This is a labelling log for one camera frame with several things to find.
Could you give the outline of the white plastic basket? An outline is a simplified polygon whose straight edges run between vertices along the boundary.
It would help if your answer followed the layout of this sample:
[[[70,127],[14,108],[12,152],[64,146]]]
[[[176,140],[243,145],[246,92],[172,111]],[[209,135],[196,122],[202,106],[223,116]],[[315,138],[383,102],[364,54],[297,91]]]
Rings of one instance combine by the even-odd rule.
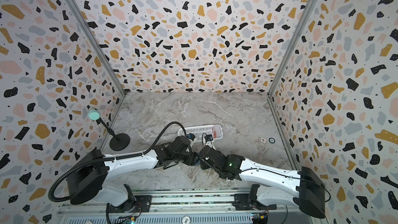
[[[212,127],[214,124],[210,124],[210,125],[199,125],[199,126],[193,126],[193,127],[186,127],[186,133],[192,133],[196,136],[196,140],[193,142],[190,140],[191,145],[198,143],[198,142],[202,142],[202,136],[204,136],[204,134],[211,134],[212,135]]]

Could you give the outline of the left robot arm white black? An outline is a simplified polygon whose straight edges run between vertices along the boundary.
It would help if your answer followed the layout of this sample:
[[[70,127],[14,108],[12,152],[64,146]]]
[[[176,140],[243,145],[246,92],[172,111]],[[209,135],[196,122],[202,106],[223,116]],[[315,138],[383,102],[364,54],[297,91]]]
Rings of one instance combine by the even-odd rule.
[[[102,201],[113,206],[120,206],[126,201],[133,201],[131,189],[126,184],[116,184],[112,178],[138,170],[164,170],[179,163],[194,166],[199,158],[192,150],[196,137],[178,136],[173,142],[154,146],[147,154],[104,155],[98,149],[89,152],[67,176],[69,201],[79,205],[90,200]]]

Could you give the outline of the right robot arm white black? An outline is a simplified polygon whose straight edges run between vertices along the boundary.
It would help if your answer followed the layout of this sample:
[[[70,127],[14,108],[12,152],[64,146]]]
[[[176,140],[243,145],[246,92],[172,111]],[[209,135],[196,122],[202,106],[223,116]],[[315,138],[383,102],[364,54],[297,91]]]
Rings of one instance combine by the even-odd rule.
[[[293,205],[306,215],[325,218],[325,184],[308,168],[284,170],[254,162],[243,156],[205,146],[199,153],[201,168],[213,169],[220,178],[252,182],[256,208],[267,205]]]

